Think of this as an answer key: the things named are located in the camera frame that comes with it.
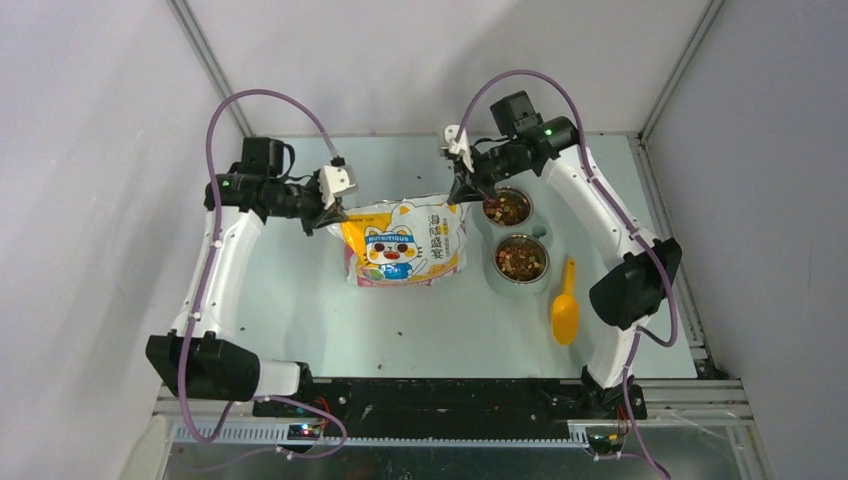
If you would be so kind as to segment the yellow plastic scoop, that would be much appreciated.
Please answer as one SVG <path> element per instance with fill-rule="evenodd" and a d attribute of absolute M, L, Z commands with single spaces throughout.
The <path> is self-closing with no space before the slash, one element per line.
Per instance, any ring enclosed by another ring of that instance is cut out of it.
<path fill-rule="evenodd" d="M 564 264 L 562 292 L 553 300 L 550 326 L 553 339 L 559 345 L 570 345 L 579 330 L 580 309 L 574 294 L 576 261 L 568 257 Z"/>

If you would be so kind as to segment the colourful pet food bag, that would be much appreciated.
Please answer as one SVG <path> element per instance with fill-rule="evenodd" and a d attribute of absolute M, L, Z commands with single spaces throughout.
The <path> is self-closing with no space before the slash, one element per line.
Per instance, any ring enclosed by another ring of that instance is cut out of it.
<path fill-rule="evenodd" d="M 329 227 L 344 244 L 347 280 L 359 287 L 431 285 L 466 264 L 467 208 L 445 194 L 380 201 Z"/>

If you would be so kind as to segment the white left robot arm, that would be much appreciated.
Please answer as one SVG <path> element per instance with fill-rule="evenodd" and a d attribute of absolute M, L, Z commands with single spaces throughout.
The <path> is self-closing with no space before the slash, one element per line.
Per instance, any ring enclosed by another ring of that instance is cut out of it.
<path fill-rule="evenodd" d="M 249 259 L 271 217 L 297 219 L 305 234 L 346 220 L 341 198 L 357 189 L 352 167 L 333 158 L 293 177 L 292 145 L 269 137 L 244 140 L 240 160 L 207 184 L 204 236 L 189 291 L 171 329 L 149 337 L 145 354 L 176 396 L 251 401 L 277 395 L 292 416 L 316 403 L 305 364 L 266 359 L 238 344 L 237 306 Z"/>

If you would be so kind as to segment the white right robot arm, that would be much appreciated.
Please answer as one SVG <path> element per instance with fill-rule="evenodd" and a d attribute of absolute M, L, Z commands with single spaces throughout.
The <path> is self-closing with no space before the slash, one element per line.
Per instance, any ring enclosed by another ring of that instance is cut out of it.
<path fill-rule="evenodd" d="M 524 91 L 490 108 L 504 140 L 481 152 L 461 124 L 443 130 L 444 155 L 452 161 L 452 204 L 494 196 L 498 183 L 533 172 L 572 209 L 593 240 L 607 269 L 589 290 L 589 301 L 603 322 L 602 337 L 584 371 L 594 383 L 581 392 L 585 411 L 606 418 L 622 403 L 617 387 L 631 371 L 637 338 L 667 303 L 677 313 L 673 284 L 682 249 L 662 239 L 626 208 L 605 178 L 574 120 L 542 118 Z"/>

